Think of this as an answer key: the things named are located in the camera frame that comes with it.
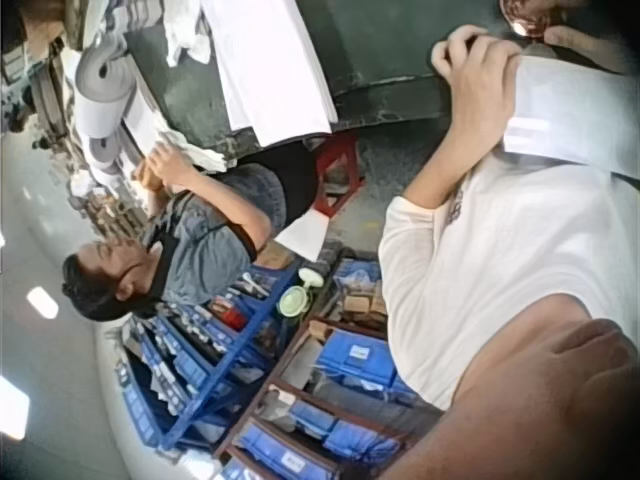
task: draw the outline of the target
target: man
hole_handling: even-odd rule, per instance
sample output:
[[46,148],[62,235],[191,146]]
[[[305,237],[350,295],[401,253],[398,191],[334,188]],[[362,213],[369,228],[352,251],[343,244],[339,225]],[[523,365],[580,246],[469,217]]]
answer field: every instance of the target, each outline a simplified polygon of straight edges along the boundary
[[[161,301],[210,301],[311,207],[318,181],[315,161],[300,142],[212,176],[159,144],[137,174],[156,215],[142,239],[94,242],[63,265],[63,292],[91,320],[152,314]],[[170,199],[164,188],[170,185],[183,191]]]
[[637,434],[640,197],[588,166],[489,154],[519,55],[473,26],[433,50],[452,124],[391,203],[380,260],[398,372],[451,414],[388,478],[583,478],[625,422]]

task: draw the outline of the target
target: red stool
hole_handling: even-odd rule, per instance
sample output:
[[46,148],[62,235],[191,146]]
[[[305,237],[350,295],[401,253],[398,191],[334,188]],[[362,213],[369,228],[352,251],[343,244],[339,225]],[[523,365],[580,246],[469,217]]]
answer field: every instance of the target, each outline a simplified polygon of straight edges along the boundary
[[[315,151],[318,171],[318,196],[316,197],[314,208],[329,218],[333,218],[347,200],[364,184],[364,178],[360,177],[358,169],[357,140],[358,137],[355,132],[333,135]],[[344,161],[348,184],[345,193],[336,195],[327,192],[325,173],[340,161]]]

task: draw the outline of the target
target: gray tape roll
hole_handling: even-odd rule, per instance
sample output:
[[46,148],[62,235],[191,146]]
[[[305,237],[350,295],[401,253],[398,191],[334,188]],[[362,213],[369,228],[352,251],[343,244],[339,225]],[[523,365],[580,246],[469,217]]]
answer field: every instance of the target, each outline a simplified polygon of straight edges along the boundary
[[75,75],[76,128],[91,138],[106,138],[120,125],[134,90],[135,75],[113,35],[82,52]]
[[89,140],[89,152],[91,155],[87,161],[89,161],[89,163],[95,163],[96,167],[106,172],[106,167],[115,165],[121,149],[122,147],[117,132],[107,138],[92,138]]

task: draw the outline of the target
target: table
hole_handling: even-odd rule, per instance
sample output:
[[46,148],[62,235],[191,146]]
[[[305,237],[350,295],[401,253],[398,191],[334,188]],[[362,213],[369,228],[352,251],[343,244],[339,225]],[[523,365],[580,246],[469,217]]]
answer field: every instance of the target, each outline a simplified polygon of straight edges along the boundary
[[[446,84],[431,67],[435,42],[475,23],[499,36],[509,27],[497,0],[297,0],[329,83],[334,131],[449,113]],[[251,129],[231,132],[216,60],[183,54],[167,66],[164,28],[130,33],[129,50],[169,124],[228,158],[260,149]]]

